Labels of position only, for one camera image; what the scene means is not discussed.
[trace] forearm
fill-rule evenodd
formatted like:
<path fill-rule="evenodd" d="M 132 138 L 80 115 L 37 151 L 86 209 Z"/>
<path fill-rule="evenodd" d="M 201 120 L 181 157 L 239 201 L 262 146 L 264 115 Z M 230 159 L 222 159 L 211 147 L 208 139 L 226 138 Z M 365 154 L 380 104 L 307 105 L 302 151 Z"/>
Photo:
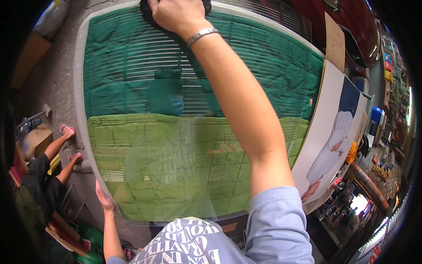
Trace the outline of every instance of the forearm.
<path fill-rule="evenodd" d="M 283 131 L 267 95 L 224 39 L 209 34 L 195 41 L 191 49 L 250 162 L 267 154 L 285 153 Z"/>
<path fill-rule="evenodd" d="M 114 211 L 104 211 L 104 258 L 107 262 L 111 256 L 124 259 L 122 245 L 117 234 Z"/>

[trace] cardboard box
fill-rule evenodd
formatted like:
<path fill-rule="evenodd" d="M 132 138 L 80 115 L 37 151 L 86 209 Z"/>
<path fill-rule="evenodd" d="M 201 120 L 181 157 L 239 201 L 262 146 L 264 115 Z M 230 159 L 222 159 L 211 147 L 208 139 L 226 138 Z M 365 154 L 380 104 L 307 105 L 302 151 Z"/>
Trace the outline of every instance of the cardboard box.
<path fill-rule="evenodd" d="M 22 49 L 12 77 L 12 88 L 19 88 L 26 77 L 51 47 L 51 43 L 40 35 L 32 32 Z"/>
<path fill-rule="evenodd" d="M 48 145 L 53 142 L 53 132 L 41 123 L 34 130 L 29 132 L 25 140 L 34 149 L 35 157 L 38 157 L 46 150 Z"/>

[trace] green quilt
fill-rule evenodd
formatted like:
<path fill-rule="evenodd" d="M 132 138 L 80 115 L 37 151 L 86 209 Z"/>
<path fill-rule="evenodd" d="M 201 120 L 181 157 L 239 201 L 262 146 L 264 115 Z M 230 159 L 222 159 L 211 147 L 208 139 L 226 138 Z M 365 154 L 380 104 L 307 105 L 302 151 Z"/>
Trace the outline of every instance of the green quilt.
<path fill-rule="evenodd" d="M 280 118 L 290 166 L 309 121 Z M 224 117 L 88 119 L 97 167 L 124 218 L 210 218 L 249 208 L 249 161 Z"/>
<path fill-rule="evenodd" d="M 249 19 L 215 11 L 207 19 L 252 71 L 279 118 L 311 120 L 322 74 L 320 55 L 291 36 Z M 201 66 L 179 43 L 145 22 L 138 7 L 92 18 L 83 68 L 87 119 L 209 111 L 223 117 Z M 174 105 L 174 109 L 157 109 L 157 105 Z"/>

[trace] plastic bag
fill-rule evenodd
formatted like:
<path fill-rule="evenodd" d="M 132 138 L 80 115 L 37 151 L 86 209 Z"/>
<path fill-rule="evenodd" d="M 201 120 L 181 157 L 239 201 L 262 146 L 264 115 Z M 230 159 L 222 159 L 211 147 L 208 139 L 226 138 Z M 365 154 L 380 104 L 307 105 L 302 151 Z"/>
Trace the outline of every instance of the plastic bag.
<path fill-rule="evenodd" d="M 55 0 L 43 12 L 34 27 L 34 31 L 51 40 L 63 24 L 69 9 L 69 3 L 64 0 Z"/>

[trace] black cloth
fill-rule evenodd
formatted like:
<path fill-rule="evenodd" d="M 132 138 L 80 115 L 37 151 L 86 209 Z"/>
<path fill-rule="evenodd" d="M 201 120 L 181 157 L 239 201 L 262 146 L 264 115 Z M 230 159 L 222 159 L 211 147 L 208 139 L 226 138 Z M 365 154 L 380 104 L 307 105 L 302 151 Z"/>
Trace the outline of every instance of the black cloth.
<path fill-rule="evenodd" d="M 211 0 L 202 0 L 202 3 L 204 4 L 205 8 L 205 15 L 208 15 L 208 13 L 211 11 Z M 139 3 L 139 10 L 141 11 L 143 19 L 147 21 L 151 26 L 164 31 L 169 32 L 165 30 L 164 28 L 160 27 L 152 18 L 152 11 L 151 8 L 149 8 L 148 0 L 141 0 Z"/>
<path fill-rule="evenodd" d="M 65 188 L 56 177 L 47 174 L 50 161 L 45 153 L 38 156 L 22 179 L 34 201 L 42 208 L 46 222 L 51 220 L 54 210 L 62 203 Z"/>

